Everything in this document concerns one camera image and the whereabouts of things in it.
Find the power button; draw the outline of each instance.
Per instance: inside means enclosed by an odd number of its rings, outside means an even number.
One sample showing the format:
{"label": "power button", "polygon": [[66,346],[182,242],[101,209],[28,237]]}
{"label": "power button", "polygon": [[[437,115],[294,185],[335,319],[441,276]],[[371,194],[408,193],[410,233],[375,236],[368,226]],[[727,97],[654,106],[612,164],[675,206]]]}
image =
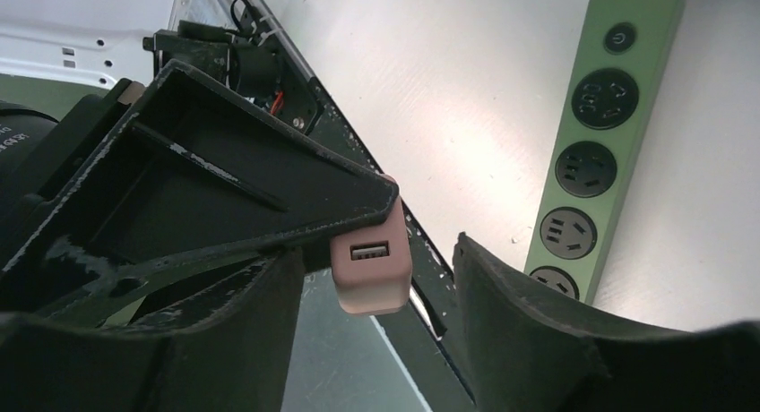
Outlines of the power button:
{"label": "power button", "polygon": [[616,24],[604,37],[604,47],[612,54],[626,52],[634,42],[636,42],[636,29],[627,22]]}

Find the scratched black surface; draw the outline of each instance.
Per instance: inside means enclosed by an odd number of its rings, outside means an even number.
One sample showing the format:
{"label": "scratched black surface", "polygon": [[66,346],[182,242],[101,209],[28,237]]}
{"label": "scratched black surface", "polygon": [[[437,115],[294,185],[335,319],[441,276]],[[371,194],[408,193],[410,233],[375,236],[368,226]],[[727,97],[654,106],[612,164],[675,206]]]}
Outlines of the scratched black surface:
{"label": "scratched black surface", "polygon": [[[312,78],[309,85],[324,105],[324,112],[309,137],[363,167],[382,172],[322,83]],[[426,323],[411,305],[377,320],[436,412],[474,410],[466,382],[462,315],[456,301],[453,272],[411,210],[406,206],[404,210],[414,264],[413,283],[426,305],[437,339],[431,330],[419,330]]]}

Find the red wire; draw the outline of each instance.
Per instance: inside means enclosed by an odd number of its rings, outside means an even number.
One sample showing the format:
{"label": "red wire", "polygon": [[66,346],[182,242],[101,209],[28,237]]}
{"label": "red wire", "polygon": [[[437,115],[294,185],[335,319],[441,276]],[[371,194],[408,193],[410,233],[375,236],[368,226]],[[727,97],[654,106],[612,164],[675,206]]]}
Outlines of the red wire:
{"label": "red wire", "polygon": [[274,102],[272,103],[272,107],[269,109],[270,115],[277,115],[277,112],[282,109],[282,97],[285,95],[284,92],[279,91],[277,93],[277,97],[274,98]]}

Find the green power strip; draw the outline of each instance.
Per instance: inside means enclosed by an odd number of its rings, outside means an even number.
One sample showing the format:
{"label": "green power strip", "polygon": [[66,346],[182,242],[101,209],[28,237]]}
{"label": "green power strip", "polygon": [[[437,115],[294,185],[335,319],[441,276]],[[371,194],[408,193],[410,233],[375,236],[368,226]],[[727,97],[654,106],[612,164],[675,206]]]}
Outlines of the green power strip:
{"label": "green power strip", "polygon": [[682,0],[591,0],[525,272],[590,304]]}

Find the pink usb charger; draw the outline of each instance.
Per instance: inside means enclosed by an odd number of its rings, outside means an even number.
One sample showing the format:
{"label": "pink usb charger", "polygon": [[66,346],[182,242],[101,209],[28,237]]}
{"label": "pink usb charger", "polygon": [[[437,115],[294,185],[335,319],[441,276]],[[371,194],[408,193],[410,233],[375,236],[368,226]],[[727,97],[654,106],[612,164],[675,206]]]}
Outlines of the pink usb charger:
{"label": "pink usb charger", "polygon": [[385,223],[334,237],[330,254],[332,280],[344,311],[356,315],[399,311],[411,288],[411,251],[401,196]]}

